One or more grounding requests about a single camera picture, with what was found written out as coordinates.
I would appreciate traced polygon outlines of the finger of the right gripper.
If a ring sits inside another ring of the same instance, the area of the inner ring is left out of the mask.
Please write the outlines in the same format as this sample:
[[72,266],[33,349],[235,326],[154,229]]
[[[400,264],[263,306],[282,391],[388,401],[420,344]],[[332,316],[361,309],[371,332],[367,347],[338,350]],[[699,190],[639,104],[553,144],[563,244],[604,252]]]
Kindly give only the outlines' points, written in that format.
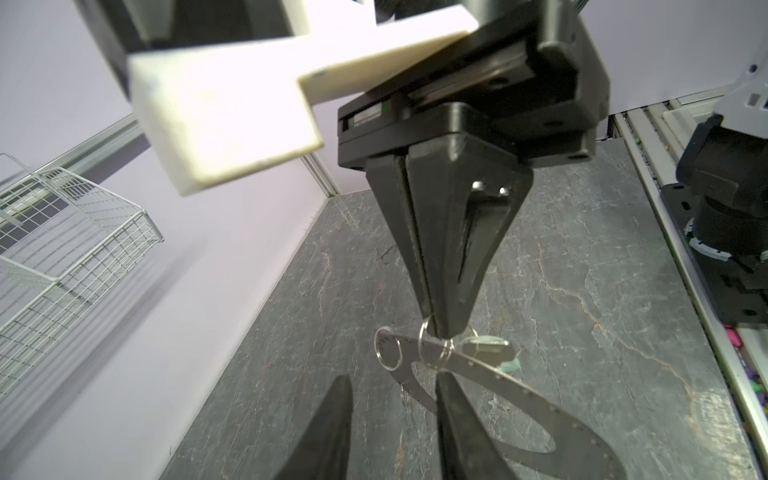
[[423,317],[433,313],[405,158],[386,155],[366,162],[366,179],[407,267]]
[[431,304],[431,332],[468,325],[484,276],[534,179],[517,157],[468,134],[410,148],[406,172]]

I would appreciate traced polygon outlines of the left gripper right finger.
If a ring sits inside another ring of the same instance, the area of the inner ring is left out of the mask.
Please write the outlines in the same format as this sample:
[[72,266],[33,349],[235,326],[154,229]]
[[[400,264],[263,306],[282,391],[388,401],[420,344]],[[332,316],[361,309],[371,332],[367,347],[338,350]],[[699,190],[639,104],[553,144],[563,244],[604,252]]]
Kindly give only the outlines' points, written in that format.
[[443,479],[517,479],[498,452],[456,378],[436,376],[439,457]]

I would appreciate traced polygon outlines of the metal ring disc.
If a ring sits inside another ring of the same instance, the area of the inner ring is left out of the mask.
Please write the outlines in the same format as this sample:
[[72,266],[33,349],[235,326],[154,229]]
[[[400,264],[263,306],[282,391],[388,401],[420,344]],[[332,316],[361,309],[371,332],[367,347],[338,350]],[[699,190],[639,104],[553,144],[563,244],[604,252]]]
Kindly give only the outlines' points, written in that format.
[[[422,387],[413,371],[415,363],[433,367],[422,362],[417,349],[418,338],[396,335],[402,346],[403,363],[390,374],[413,400],[436,414],[435,398]],[[424,359],[436,361],[441,346],[424,340]],[[553,450],[536,452],[497,440],[495,445],[498,451],[508,460],[557,479],[627,477],[619,456],[600,435],[528,385],[460,353],[451,356],[446,371],[472,381],[514,405],[547,431],[554,442]]]

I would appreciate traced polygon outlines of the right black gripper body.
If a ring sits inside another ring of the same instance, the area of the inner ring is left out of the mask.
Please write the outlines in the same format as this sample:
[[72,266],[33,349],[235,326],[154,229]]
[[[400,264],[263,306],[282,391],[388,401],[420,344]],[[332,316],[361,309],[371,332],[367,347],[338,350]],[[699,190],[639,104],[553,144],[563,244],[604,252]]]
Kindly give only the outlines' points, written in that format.
[[610,82],[578,1],[493,1],[467,37],[338,110],[340,167],[452,133],[533,168],[592,159]]

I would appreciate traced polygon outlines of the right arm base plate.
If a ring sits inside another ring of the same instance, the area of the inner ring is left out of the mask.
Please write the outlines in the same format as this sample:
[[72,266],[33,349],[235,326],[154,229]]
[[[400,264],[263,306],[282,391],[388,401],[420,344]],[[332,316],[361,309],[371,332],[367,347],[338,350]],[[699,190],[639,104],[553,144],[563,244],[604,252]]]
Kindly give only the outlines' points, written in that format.
[[765,327],[767,220],[727,213],[679,183],[661,196],[718,320]]

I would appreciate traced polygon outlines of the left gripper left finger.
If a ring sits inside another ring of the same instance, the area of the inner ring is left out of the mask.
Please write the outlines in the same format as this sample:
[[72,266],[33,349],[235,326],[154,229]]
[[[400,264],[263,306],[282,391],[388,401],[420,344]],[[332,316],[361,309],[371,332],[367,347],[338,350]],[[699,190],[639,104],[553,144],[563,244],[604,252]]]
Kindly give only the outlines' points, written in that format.
[[337,376],[275,479],[346,479],[352,414],[351,379]]

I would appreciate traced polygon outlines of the small steel split keyring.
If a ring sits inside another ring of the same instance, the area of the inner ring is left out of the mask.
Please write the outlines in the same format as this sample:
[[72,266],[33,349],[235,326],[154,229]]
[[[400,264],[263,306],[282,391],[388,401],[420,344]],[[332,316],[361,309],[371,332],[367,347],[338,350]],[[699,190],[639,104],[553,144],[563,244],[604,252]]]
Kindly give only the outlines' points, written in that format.
[[380,327],[374,335],[374,351],[379,364],[388,372],[398,370],[403,363],[402,346],[395,331]]

